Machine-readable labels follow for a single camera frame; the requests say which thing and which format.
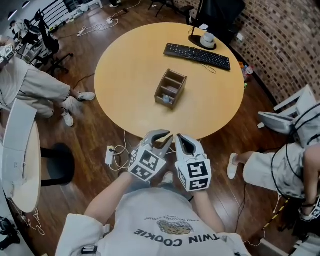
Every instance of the shoe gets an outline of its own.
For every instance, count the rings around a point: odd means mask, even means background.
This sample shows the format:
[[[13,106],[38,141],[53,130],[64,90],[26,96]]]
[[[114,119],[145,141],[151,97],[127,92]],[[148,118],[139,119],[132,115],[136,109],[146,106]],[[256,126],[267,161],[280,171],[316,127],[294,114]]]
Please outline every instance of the shoe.
[[[164,176],[161,183],[173,183],[174,182],[174,174],[171,171],[168,171]]]
[[[64,107],[62,107],[62,111],[63,112],[62,112],[61,116],[63,117],[65,124],[69,127],[72,127],[74,125],[73,117],[70,115],[69,111],[67,109],[65,109]]]
[[[228,165],[228,168],[226,170],[226,173],[228,175],[228,178],[230,180],[233,180],[236,176],[236,173],[237,173],[237,168],[238,168],[238,163],[237,164],[234,164],[234,159],[238,156],[238,154],[236,153],[232,153],[230,155],[230,159],[229,159],[229,165]]]
[[[79,97],[76,99],[78,102],[92,101],[96,95],[93,92],[78,92]]]
[[[121,0],[116,1],[116,5],[110,4],[110,8],[117,8],[121,4]]]
[[[309,215],[304,215],[302,208],[299,208],[300,219],[305,222],[316,220],[320,216],[320,196],[316,199],[313,210]]]

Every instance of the table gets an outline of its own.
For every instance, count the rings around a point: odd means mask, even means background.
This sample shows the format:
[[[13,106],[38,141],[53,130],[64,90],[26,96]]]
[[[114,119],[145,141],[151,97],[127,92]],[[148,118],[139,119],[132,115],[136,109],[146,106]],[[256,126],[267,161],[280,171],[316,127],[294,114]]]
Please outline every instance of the table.
[[[188,40],[192,27],[179,23],[145,25],[122,35],[102,55],[94,77],[97,100],[105,114],[122,129],[143,138],[166,129],[194,139],[224,127],[237,113],[244,95],[241,68],[217,38],[214,53],[229,57],[231,71],[164,56],[167,43],[197,48]],[[196,28],[195,35],[204,31]],[[167,69],[187,76],[174,110],[155,102],[156,89]]]
[[[41,180],[41,157],[48,158],[47,170],[51,179]],[[72,181],[75,160],[65,144],[58,143],[52,149],[40,147],[38,126],[34,122],[26,146],[23,171],[26,182],[14,189],[12,200],[21,211],[31,213],[38,205],[41,187],[67,185]]]

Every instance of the white sneaker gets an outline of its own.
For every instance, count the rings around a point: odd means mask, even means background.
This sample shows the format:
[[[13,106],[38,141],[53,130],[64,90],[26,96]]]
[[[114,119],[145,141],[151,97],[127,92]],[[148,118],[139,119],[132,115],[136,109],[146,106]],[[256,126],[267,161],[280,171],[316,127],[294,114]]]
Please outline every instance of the white sneaker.
[[[70,115],[69,111],[67,109],[65,109],[64,107],[62,107],[61,109],[63,111],[61,116],[63,117],[65,124],[69,127],[72,127],[74,125],[73,117]]]
[[[161,183],[173,183],[174,182],[174,174],[171,171],[168,171],[164,176]]]
[[[79,97],[76,99],[78,102],[92,101],[96,95],[93,92],[78,92]]]
[[[230,159],[229,159],[229,165],[228,168],[226,170],[226,173],[228,175],[228,178],[230,180],[233,180],[236,176],[237,173],[237,168],[238,168],[238,163],[234,164],[234,159],[237,157],[238,155],[236,153],[232,153],[230,155]]]

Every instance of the black keyboard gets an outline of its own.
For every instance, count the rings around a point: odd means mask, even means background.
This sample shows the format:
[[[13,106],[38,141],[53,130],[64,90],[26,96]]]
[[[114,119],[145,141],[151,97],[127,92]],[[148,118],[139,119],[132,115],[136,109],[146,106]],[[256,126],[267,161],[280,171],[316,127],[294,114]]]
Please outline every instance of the black keyboard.
[[[167,56],[193,60],[195,62],[211,65],[223,70],[231,69],[228,57],[193,47],[167,43],[163,54]]]

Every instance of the small wooden box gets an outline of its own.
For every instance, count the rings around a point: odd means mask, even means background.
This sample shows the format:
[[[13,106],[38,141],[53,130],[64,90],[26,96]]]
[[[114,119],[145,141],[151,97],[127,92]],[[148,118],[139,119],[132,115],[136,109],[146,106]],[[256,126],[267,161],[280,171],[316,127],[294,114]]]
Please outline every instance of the small wooden box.
[[[168,69],[156,89],[155,102],[173,110],[185,88],[186,80],[186,76]]]

